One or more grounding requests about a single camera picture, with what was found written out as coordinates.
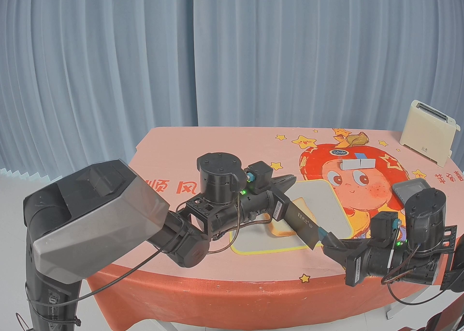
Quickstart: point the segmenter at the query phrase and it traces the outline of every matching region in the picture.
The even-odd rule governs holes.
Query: gray curtain
[[[463,0],[0,0],[0,31],[0,169],[129,161],[155,126],[402,130],[414,99],[464,125]]]
[[[197,125],[193,0],[0,0],[0,169],[54,179]]]

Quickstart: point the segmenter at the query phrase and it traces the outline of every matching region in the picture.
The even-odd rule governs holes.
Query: white floor
[[[25,282],[25,237],[26,227],[23,223],[22,200],[25,196],[41,188],[48,179],[38,177],[20,177],[0,171],[0,329],[21,330],[15,318],[15,312],[20,313],[26,322],[31,325],[29,308],[24,294]],[[82,293],[89,292],[85,282]],[[415,301],[421,301],[438,292],[436,287],[429,288]],[[427,320],[434,314],[442,311],[459,294],[444,293],[432,302],[409,306],[393,319],[386,319],[386,309],[376,309],[368,313],[343,319],[329,324],[296,327],[292,330],[310,331],[397,331],[404,326],[420,328],[426,325]],[[93,298],[79,303],[78,316],[82,320],[81,328],[85,331],[109,331],[100,309]],[[204,327],[174,324],[179,331],[203,331]],[[145,320],[130,328],[130,331],[158,330],[157,325]]]

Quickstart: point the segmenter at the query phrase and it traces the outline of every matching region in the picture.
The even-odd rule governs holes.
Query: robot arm
[[[431,284],[438,259],[449,253],[443,286],[464,291],[464,254],[456,252],[451,267],[456,228],[443,225],[444,201],[429,211],[426,219],[421,209],[412,210],[411,206],[409,214],[406,209],[406,221],[414,226],[407,233],[407,245],[394,246],[397,213],[389,212],[373,219],[371,239],[339,240],[285,195],[296,181],[294,175],[273,178],[272,169],[264,162],[242,169],[241,161],[228,153],[201,156],[197,169],[200,193],[175,212],[120,160],[90,165],[26,197],[26,293],[31,330],[72,331],[74,325],[79,326],[76,308],[82,280],[143,241],[158,251],[123,277],[159,252],[179,266],[193,267],[207,254],[217,252],[209,251],[210,241],[232,230],[237,230],[236,237],[240,228],[270,222],[255,220],[262,213],[276,221],[285,219],[311,249],[321,241],[324,254],[346,269],[349,286],[356,286],[366,276],[388,278],[395,266],[400,267],[396,274],[401,280]],[[200,228],[192,223],[193,218]],[[445,230],[451,232],[448,238]],[[461,246],[464,248],[464,242],[460,240]]]

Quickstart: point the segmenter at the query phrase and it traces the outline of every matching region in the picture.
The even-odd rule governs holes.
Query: cable
[[[382,278],[382,280],[380,281],[380,283],[383,284],[383,285],[386,285],[386,284],[388,284],[388,283],[391,283],[392,280],[389,279],[388,277],[390,277],[392,274],[396,273],[398,270],[400,270],[401,268],[403,268],[404,265],[406,265],[407,263],[409,263],[409,260],[411,260],[411,258],[416,254],[416,252],[417,252],[417,250],[419,250],[419,247],[420,247],[420,246],[421,246],[421,245],[418,244],[418,245],[416,246],[416,249],[415,249],[412,253],[409,254],[409,256],[406,258],[406,260],[404,260],[404,261],[403,261],[400,265],[398,265],[395,269],[389,271],[389,272]]]
[[[387,283],[387,287],[388,287],[388,291],[390,292],[390,295],[393,297],[393,299],[398,301],[400,304],[403,304],[403,305],[422,305],[422,304],[428,303],[429,301],[432,301],[432,300],[436,299],[438,296],[440,296],[442,293],[444,293],[448,288],[452,287],[457,282],[458,279],[459,279],[459,274],[456,274],[456,278],[449,284],[448,287],[446,287],[444,290],[441,290],[438,294],[436,294],[435,296],[432,296],[430,299],[421,301],[419,303],[408,303],[406,301],[398,299],[395,296],[395,294],[393,293],[392,288],[390,287],[391,283]]]
[[[163,247],[161,247],[158,251],[156,251],[153,255],[149,256],[147,259],[143,260],[139,265],[135,266],[134,268],[132,268],[131,270],[129,270],[128,272],[126,272],[125,274],[123,274],[122,276],[120,276],[119,278],[116,278],[114,281],[106,284],[105,286],[95,290],[95,291],[92,291],[91,293],[88,293],[84,296],[81,296],[80,298],[77,298],[77,299],[74,299],[74,300],[70,300],[70,301],[66,301],[64,303],[58,303],[58,304],[48,304],[48,303],[41,303],[40,301],[36,301],[36,300],[30,300],[29,299],[29,296],[27,295],[27,283],[26,283],[26,295],[27,295],[27,300],[31,303],[31,304],[36,304],[36,305],[42,305],[42,306],[48,306],[48,307],[56,307],[56,306],[66,306],[66,305],[72,305],[72,304],[76,304],[78,301],[81,301],[81,300],[84,300],[84,299],[87,299],[89,298],[90,296],[93,296],[93,295],[96,295],[97,293],[100,293],[101,291],[103,290],[106,290],[108,287],[111,287],[113,286],[114,284],[118,283],[119,281],[123,280],[125,277],[131,275],[133,272],[135,272],[137,269],[141,268],[142,266],[144,266],[145,264],[147,264],[151,259],[153,259],[156,255],[158,255],[159,253],[161,253],[167,246],[169,246],[172,242],[174,242],[174,240],[181,234],[182,232],[182,229],[184,227],[184,220],[182,220],[182,227],[181,229],[179,230],[179,232],[171,238],[171,240],[169,240]]]
[[[33,328],[29,328],[29,325],[26,323],[26,321],[24,320],[23,317],[21,317],[21,315],[19,313],[16,313],[16,319],[18,320],[18,322],[20,323],[20,326],[21,328],[23,329],[23,331],[34,331]]]
[[[189,200],[185,200],[185,201],[179,203],[179,204],[177,205],[177,207],[175,208],[175,213],[177,214],[177,213],[179,212],[179,207],[182,206],[184,203],[187,203],[188,201],[189,201]]]
[[[27,301],[29,301],[29,303],[31,302],[31,299],[29,299],[29,294],[27,293],[27,286],[26,286],[26,298],[27,298]],[[47,304],[47,303],[43,303],[45,306],[56,306],[57,304]],[[57,319],[52,319],[52,318],[46,318],[44,317],[42,314],[40,314],[38,312],[37,309],[34,308],[34,305],[31,304],[31,308],[32,310],[34,311],[35,314],[37,314],[37,316],[41,319],[43,319],[45,322],[48,322],[48,323],[55,323],[55,324],[75,324],[77,327],[79,327],[81,325],[81,320],[79,318],[77,318],[76,316],[74,317],[74,319],[72,321],[58,321]]]
[[[424,300],[424,301],[421,301],[420,303],[407,303],[406,301],[403,301],[401,299],[398,299],[395,294],[393,293],[392,291],[392,288],[390,287],[391,283],[387,283],[387,286],[388,286],[388,290],[390,292],[390,295],[393,296],[393,299],[395,299],[396,301],[398,301],[400,304],[403,304],[403,305],[422,305],[422,304],[425,304],[425,303],[428,303],[429,301],[432,301],[434,299],[436,299],[438,296],[440,296],[442,293],[444,293],[446,291],[445,290],[442,290],[440,291],[438,294],[436,294],[435,296],[431,297],[430,299],[427,299],[427,300]]]
[[[235,240],[236,240],[237,237],[239,236],[239,230],[240,230],[240,194],[237,195],[237,219],[238,219],[238,222],[237,222],[237,231],[235,232],[235,235],[234,235],[234,237],[232,238],[232,241],[230,241],[230,243],[229,243],[227,246],[225,246],[225,247],[223,247],[223,248],[221,248],[221,249],[219,249],[219,250],[216,250],[216,251],[208,251],[208,252],[206,253],[206,255],[209,255],[209,254],[212,254],[212,253],[221,253],[221,252],[227,250],[230,246],[233,245],[233,243],[235,242]]]
[[[272,222],[272,218],[268,219],[268,220],[257,220],[257,221],[251,221],[249,223],[245,223],[245,224],[241,224],[240,225],[240,229],[242,228],[245,228],[245,227],[249,227],[250,225],[256,225],[256,224],[269,224]],[[235,225],[235,227],[232,227],[232,228],[229,228],[228,230],[225,230],[223,231],[222,233],[228,233],[228,232],[231,232],[232,230],[236,230],[237,229],[237,226]]]

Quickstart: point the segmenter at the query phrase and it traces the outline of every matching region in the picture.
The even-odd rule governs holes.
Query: slice of bread
[[[306,214],[308,218],[310,218],[314,223],[317,224],[316,218],[314,217],[311,210],[306,206],[305,199],[303,197],[297,198],[293,201],[293,203],[298,207],[302,212]],[[290,228],[285,220],[275,221],[272,220],[271,223],[268,224],[270,232],[275,235],[276,237],[289,237],[291,235],[296,235],[296,232]]]

